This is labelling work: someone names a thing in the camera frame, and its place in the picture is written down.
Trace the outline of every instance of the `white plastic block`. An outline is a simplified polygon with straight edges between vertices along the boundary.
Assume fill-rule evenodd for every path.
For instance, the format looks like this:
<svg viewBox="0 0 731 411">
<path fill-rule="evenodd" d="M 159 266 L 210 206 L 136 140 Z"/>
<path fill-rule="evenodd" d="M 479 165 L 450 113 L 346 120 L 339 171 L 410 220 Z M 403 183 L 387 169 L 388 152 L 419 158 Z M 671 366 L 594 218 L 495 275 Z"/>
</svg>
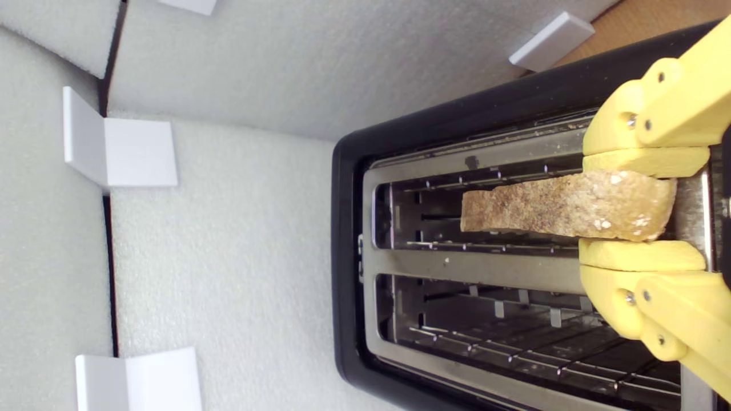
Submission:
<svg viewBox="0 0 731 411">
<path fill-rule="evenodd" d="M 104 118 L 71 87 L 64 87 L 64 161 L 107 186 Z"/>
<path fill-rule="evenodd" d="M 178 185 L 169 122 L 103 118 L 70 87 L 64 161 L 104 188 Z"/>
<path fill-rule="evenodd" d="M 516 66 L 540 72 L 551 68 L 592 34 L 594 27 L 591 24 L 563 12 L 513 53 L 509 60 Z"/>
<path fill-rule="evenodd" d="M 108 186 L 178 185 L 170 123 L 105 118 L 104 127 Z"/>
<path fill-rule="evenodd" d="M 158 0 L 160 3 L 179 9 L 190 10 L 202 15 L 211 15 L 216 0 Z"/>
<path fill-rule="evenodd" d="M 76 357 L 79 411 L 201 411 L 195 349 Z"/>
</svg>

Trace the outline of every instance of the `toaster slot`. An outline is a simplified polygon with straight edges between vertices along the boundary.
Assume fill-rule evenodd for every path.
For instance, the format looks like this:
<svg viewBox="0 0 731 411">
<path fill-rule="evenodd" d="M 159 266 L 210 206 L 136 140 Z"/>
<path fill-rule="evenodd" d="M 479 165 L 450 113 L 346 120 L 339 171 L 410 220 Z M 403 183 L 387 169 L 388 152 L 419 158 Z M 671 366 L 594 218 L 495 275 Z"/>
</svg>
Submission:
<svg viewBox="0 0 731 411">
<path fill-rule="evenodd" d="M 463 233 L 462 194 L 475 189 L 581 172 L 580 154 L 381 184 L 376 189 L 379 248 L 577 256 L 577 239 L 528 232 Z"/>
<path fill-rule="evenodd" d="M 581 295 L 381 274 L 389 342 L 619 407 L 679 410 L 681 368 L 620 337 Z"/>
</svg>

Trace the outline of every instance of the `toaster slot grill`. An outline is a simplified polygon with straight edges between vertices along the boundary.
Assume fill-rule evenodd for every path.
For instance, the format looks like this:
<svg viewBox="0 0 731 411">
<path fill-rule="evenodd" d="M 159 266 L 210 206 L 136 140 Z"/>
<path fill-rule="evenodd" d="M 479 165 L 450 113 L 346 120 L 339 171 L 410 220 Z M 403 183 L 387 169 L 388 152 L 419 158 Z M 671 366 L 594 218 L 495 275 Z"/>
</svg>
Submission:
<svg viewBox="0 0 731 411">
<path fill-rule="evenodd" d="M 386 274 L 378 284 L 390 342 L 608 404 L 680 409 L 680 364 L 620 337 L 586 297 Z"/>
</svg>

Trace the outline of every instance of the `yellow foam pad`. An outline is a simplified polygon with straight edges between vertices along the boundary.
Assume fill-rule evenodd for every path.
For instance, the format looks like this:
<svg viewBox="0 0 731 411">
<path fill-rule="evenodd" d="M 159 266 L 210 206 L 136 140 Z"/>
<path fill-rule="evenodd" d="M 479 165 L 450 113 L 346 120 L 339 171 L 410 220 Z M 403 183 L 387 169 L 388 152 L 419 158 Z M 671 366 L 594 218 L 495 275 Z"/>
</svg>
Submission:
<svg viewBox="0 0 731 411">
<path fill-rule="evenodd" d="M 708 147 L 626 148 L 586 156 L 583 169 L 630 170 L 655 178 L 691 177 L 710 155 Z"/>
<path fill-rule="evenodd" d="M 579 261 L 617 271 L 698 271 L 705 259 L 685 241 L 579 240 Z"/>
</svg>

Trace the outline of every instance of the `wooden surface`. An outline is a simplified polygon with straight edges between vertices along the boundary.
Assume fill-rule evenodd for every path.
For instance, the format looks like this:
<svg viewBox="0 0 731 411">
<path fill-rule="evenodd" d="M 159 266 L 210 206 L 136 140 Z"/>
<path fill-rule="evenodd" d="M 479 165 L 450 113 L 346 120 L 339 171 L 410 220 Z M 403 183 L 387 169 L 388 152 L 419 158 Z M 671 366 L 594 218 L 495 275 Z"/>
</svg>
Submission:
<svg viewBox="0 0 731 411">
<path fill-rule="evenodd" d="M 596 34 L 556 66 L 729 14 L 731 0 L 623 0 L 592 22 Z"/>
</svg>

